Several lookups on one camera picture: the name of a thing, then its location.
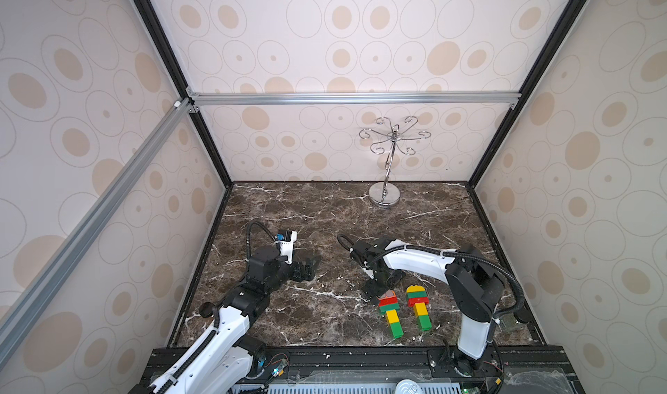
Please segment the green square lego front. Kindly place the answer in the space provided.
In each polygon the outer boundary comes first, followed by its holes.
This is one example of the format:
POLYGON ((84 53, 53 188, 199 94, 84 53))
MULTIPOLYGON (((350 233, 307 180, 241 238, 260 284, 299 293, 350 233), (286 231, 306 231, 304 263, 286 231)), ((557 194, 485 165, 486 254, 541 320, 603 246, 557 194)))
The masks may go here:
POLYGON ((418 316, 420 331, 429 332, 433 329, 430 317, 427 314, 418 316))

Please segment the green long lego back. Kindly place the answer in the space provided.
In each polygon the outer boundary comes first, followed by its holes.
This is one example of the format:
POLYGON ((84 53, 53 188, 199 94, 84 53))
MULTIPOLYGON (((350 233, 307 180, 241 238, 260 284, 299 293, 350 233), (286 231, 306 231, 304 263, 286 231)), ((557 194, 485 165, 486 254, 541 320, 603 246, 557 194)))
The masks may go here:
POLYGON ((411 292, 411 293, 407 293, 406 295, 410 300, 411 299, 427 298, 427 293, 425 291, 411 292))

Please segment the yellow square lego back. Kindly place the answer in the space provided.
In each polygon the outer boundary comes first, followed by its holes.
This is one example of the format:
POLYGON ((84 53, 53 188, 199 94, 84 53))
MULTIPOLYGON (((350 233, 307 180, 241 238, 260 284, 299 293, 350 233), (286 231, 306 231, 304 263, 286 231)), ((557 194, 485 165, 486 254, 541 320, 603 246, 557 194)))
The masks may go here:
POLYGON ((409 286, 406 290, 407 293, 425 293, 425 291, 423 286, 409 286))

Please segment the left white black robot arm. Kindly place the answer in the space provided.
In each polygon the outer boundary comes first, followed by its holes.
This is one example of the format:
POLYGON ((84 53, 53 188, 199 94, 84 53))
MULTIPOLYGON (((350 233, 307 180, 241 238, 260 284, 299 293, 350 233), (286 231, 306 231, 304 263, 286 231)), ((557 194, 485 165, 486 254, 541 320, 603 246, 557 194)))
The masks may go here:
POLYGON ((225 393, 239 380, 262 372, 265 345, 248 331, 269 306, 273 292, 288 282, 311 281, 321 258, 295 260, 297 232, 280 230, 267 246, 251 251, 252 227, 268 233, 253 220, 246 229, 247 268, 243 278, 216 303, 201 306, 211 324, 173 366, 150 385, 135 385, 132 393, 225 393))

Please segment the green long lego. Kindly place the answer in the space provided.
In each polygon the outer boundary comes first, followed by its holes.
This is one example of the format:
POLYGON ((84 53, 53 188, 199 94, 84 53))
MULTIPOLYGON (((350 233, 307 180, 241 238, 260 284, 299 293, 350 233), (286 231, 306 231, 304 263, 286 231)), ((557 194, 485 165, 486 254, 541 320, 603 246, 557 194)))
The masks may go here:
POLYGON ((425 291, 411 292, 411 293, 407 293, 406 295, 410 300, 411 299, 427 298, 427 293, 425 291))
POLYGON ((399 310, 400 305, 398 303, 392 303, 387 305, 380 305, 379 308, 381 312, 397 311, 399 310))

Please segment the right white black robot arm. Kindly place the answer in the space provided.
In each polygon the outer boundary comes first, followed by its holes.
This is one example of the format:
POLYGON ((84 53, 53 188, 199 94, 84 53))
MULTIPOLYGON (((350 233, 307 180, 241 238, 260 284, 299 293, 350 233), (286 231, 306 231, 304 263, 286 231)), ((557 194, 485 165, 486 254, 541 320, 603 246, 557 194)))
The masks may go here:
POLYGON ((363 292, 385 307, 407 272, 424 275, 447 284, 462 314, 456 359, 474 366, 493 342, 500 319, 523 308, 526 296, 516 277, 485 258, 475 246, 438 250, 382 238, 371 242, 337 236, 368 275, 363 292))

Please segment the orange round lego piece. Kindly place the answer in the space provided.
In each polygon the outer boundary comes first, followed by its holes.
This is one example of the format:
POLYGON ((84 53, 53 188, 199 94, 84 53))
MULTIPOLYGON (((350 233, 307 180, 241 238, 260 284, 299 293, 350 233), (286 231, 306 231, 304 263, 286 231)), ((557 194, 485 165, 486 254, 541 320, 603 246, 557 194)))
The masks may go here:
POLYGON ((395 298, 396 298, 395 291, 388 290, 379 297, 379 300, 380 302, 382 302, 383 300, 394 300, 395 298))

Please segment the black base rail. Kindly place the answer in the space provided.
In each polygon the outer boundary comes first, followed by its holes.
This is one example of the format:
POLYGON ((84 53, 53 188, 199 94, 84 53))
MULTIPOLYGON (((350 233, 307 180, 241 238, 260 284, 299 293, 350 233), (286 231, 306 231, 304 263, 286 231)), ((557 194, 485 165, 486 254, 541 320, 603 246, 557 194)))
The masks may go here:
POLYGON ((424 393, 581 393, 565 350, 489 345, 468 360, 453 347, 233 346, 205 378, 215 393, 392 393, 401 380, 424 393))

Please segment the chrome hook stand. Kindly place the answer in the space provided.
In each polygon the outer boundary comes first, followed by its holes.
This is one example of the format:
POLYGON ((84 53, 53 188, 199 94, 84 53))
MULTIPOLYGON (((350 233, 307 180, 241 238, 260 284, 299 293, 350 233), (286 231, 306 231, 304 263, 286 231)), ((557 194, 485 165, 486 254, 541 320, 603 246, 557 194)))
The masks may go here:
POLYGON ((389 209, 401 200, 401 191, 390 182, 396 153, 412 157, 417 151, 410 146, 402 147, 403 142, 425 142, 432 133, 427 130, 418 130, 416 135, 410 135, 411 129, 419 124, 418 116, 406 116, 400 123, 394 123, 389 117, 381 116, 374 121, 373 127, 362 128, 359 138, 370 140, 369 149, 377 156, 385 156, 384 176, 381 182, 376 182, 368 189, 368 197, 378 208, 389 209))

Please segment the green square lego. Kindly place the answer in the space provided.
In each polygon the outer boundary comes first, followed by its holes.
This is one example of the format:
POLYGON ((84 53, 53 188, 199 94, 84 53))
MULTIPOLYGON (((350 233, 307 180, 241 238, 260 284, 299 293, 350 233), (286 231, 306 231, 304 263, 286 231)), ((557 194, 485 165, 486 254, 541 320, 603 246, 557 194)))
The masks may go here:
POLYGON ((393 339, 402 338, 404 336, 403 328, 400 322, 391 323, 389 326, 393 339))
POLYGON ((430 317, 427 314, 418 316, 420 331, 429 332, 433 329, 430 317))

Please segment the yellow square lego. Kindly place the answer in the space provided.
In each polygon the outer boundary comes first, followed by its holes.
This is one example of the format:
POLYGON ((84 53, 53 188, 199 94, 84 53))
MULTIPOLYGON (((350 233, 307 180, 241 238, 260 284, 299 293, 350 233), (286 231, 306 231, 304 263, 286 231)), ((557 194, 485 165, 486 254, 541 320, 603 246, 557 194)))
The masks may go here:
POLYGON ((396 310, 387 310, 385 312, 385 316, 386 316, 386 319, 387 319, 387 323, 389 325, 393 325, 393 324, 396 324, 396 323, 400 322, 400 319, 399 319, 399 316, 398 316, 396 310))
POLYGON ((427 304, 426 303, 415 303, 413 305, 413 311, 419 317, 427 316, 428 315, 427 304))
POLYGON ((409 286, 406 290, 407 293, 425 293, 425 291, 423 286, 409 286))

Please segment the green long lego front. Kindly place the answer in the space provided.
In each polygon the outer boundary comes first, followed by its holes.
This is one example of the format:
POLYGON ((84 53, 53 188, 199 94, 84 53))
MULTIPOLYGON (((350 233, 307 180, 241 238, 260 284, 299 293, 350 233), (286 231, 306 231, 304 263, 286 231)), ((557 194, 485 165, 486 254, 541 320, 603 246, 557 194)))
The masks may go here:
POLYGON ((397 311, 399 310, 400 305, 398 303, 392 303, 387 305, 380 305, 379 308, 381 312, 397 311))

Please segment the horizontal aluminium rail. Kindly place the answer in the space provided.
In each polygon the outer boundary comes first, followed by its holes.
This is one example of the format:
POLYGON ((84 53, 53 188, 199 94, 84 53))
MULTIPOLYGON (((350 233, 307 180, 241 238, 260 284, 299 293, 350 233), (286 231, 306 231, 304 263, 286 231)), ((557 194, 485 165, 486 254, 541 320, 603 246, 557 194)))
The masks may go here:
POLYGON ((440 103, 516 103, 517 91, 362 92, 203 94, 192 96, 197 106, 374 105, 440 103))

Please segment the left slanted aluminium rail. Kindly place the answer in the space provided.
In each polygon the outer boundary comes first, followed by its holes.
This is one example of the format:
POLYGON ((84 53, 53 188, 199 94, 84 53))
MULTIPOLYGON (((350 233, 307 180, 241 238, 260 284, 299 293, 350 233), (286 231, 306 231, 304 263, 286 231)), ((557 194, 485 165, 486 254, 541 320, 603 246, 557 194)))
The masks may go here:
POLYGON ((192 99, 184 97, 170 109, 12 307, 1 325, 2 367, 23 343, 193 104, 192 99))

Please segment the red long lego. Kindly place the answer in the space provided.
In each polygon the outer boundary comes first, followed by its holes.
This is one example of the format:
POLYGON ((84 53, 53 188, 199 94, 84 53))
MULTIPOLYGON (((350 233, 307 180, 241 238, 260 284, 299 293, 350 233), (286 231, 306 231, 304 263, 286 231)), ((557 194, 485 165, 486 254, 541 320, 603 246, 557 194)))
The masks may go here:
POLYGON ((413 307, 414 305, 417 305, 417 304, 428 305, 429 302, 430 302, 430 300, 429 300, 429 298, 427 298, 427 297, 410 298, 410 299, 408 300, 408 305, 409 305, 410 307, 413 307))
POLYGON ((380 303, 379 303, 379 305, 381 307, 383 305, 392 305, 392 304, 398 304, 398 298, 396 296, 382 298, 382 299, 380 299, 380 303))

